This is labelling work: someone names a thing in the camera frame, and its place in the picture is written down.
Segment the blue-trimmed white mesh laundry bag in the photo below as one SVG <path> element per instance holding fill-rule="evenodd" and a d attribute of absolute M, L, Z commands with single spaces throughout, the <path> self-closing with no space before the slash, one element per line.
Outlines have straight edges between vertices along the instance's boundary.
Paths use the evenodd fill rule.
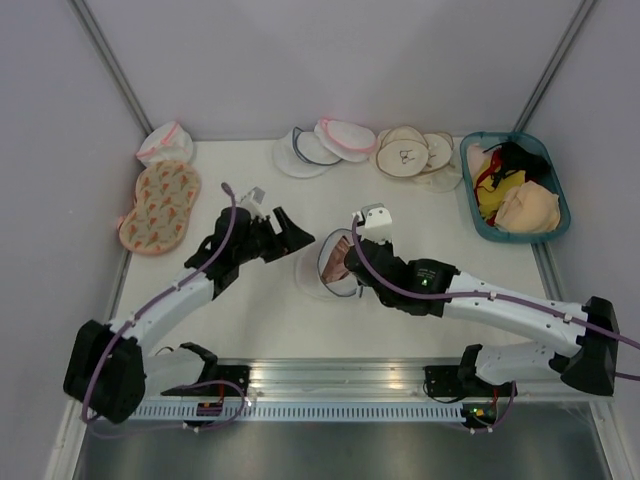
<path fill-rule="evenodd" d="M 321 300 L 362 297 L 363 287 L 351 273 L 347 278 L 331 284 L 325 284 L 320 278 L 329 253 L 341 236 L 345 236 L 353 246 L 351 232 L 346 228 L 338 228 L 308 247 L 295 261 L 294 278 L 298 287 L 306 294 Z"/>

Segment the dusty pink bra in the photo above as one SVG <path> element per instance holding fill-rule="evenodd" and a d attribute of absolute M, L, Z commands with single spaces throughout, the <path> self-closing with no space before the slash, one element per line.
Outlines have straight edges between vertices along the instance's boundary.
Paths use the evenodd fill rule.
<path fill-rule="evenodd" d="M 347 278 L 350 274 L 344 261 L 351 248 L 350 241 L 341 236 L 336 245 L 331 249 L 329 258 L 322 268 L 320 278 L 325 284 L 336 283 Z"/>

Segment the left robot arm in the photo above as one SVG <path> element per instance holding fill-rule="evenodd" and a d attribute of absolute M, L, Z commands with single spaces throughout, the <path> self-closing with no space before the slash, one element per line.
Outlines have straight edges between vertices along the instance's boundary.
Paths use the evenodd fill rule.
<path fill-rule="evenodd" d="M 246 208 L 221 211 L 214 231 L 189 257 L 173 283 L 127 319 L 89 320 L 76 334 L 63 391 L 113 424 L 127 420 L 147 396 L 220 396 L 234 386 L 218 357 L 194 343 L 164 355 L 156 345 L 191 313 L 216 300 L 242 265 L 270 263 L 314 242 L 277 207 L 262 216 Z"/>

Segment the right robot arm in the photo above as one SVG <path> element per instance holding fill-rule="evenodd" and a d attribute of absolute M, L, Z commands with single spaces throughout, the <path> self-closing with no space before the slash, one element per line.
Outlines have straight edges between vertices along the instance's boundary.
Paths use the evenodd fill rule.
<path fill-rule="evenodd" d="M 452 317 L 523 337 L 521 344 L 466 347 L 456 371 L 459 388 L 478 395 L 510 382 L 559 379 L 582 393 L 615 390 L 619 328 L 613 305 L 557 302 L 490 285 L 433 259 L 405 262 L 390 244 L 360 240 L 346 269 L 387 308 L 412 316 Z"/>

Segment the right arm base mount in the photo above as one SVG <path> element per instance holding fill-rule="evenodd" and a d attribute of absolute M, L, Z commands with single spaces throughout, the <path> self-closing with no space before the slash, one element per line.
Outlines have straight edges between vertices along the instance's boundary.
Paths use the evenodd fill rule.
<path fill-rule="evenodd" d="M 454 365 L 432 365 L 423 368 L 423 393 L 431 400 L 443 404 L 462 401 L 468 397 L 480 396 L 477 388 L 465 386 L 457 376 Z"/>

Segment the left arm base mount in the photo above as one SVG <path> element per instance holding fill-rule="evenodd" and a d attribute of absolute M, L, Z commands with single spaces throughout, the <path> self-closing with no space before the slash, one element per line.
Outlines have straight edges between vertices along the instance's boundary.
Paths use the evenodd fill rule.
<path fill-rule="evenodd" d="M 215 371 L 203 373 L 195 384 L 165 390 L 162 396 L 172 397 L 241 397 L 250 384 L 248 365 L 218 365 Z"/>

